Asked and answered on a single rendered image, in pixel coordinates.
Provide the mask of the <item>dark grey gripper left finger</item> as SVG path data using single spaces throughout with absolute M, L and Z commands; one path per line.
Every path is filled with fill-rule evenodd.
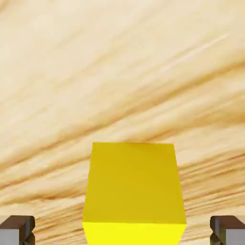
M 0 245 L 35 245 L 35 218 L 30 215 L 0 215 Z

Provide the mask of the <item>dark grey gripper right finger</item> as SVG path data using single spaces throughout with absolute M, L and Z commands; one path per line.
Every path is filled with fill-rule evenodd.
M 210 218 L 210 245 L 245 245 L 245 215 Z

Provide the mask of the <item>small yellow cube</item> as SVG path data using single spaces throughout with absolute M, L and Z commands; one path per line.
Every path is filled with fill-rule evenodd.
M 82 220 L 88 245 L 179 245 L 186 228 L 172 144 L 93 144 Z

